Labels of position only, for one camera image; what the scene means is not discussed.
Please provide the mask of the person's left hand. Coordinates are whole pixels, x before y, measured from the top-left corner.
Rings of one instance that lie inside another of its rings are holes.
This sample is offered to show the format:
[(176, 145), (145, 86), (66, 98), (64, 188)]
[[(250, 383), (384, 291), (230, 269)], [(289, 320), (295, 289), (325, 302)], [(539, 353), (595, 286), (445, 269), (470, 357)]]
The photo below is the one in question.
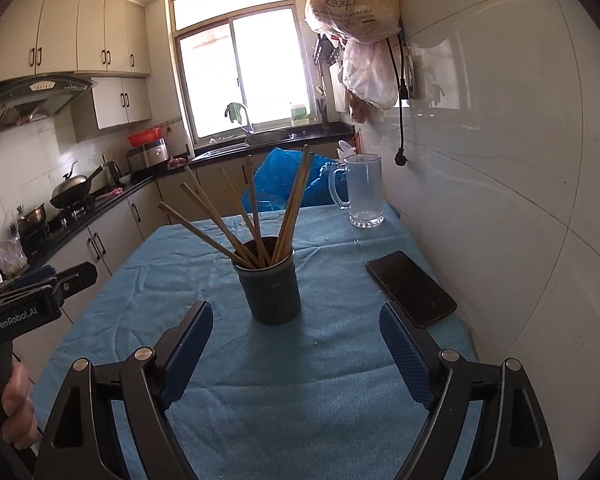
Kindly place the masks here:
[(2, 425), (6, 443), (17, 450), (30, 448), (38, 440), (38, 423), (30, 399), (30, 377), (27, 369), (17, 360), (12, 361), (12, 374), (2, 393), (2, 405), (7, 415)]

